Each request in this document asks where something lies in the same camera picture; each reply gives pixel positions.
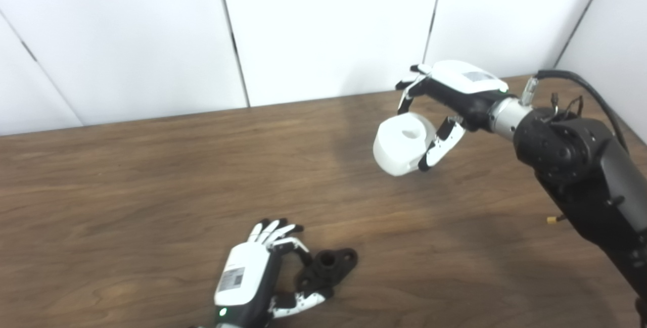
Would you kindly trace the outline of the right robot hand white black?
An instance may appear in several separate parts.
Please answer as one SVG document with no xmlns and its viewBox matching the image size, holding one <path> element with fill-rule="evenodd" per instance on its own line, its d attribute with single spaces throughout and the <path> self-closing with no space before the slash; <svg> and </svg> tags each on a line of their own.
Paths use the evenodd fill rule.
<svg viewBox="0 0 647 328">
<path fill-rule="evenodd" d="M 433 65 L 412 65 L 410 70 L 414 75 L 396 84 L 396 89 L 402 91 L 398 115 L 409 112 L 414 98 L 421 96 L 455 112 L 444 119 L 418 160 L 422 172 L 444 158 L 465 132 L 493 133 L 492 112 L 498 103 L 511 97 L 506 82 L 467 62 L 445 60 Z"/>
</svg>

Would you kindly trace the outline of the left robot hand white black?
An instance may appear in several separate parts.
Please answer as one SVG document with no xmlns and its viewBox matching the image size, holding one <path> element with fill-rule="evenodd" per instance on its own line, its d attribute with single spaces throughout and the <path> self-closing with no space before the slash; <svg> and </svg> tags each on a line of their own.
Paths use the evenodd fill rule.
<svg viewBox="0 0 647 328">
<path fill-rule="evenodd" d="M 333 297 L 332 288 L 314 293 L 277 293 L 276 285 L 286 254 L 296 253 L 304 266 L 313 258 L 294 237 L 303 231 L 286 218 L 264 218 L 250 235 L 231 249 L 213 300 L 216 327 L 268 327 L 270 322 L 312 309 Z"/>
</svg>

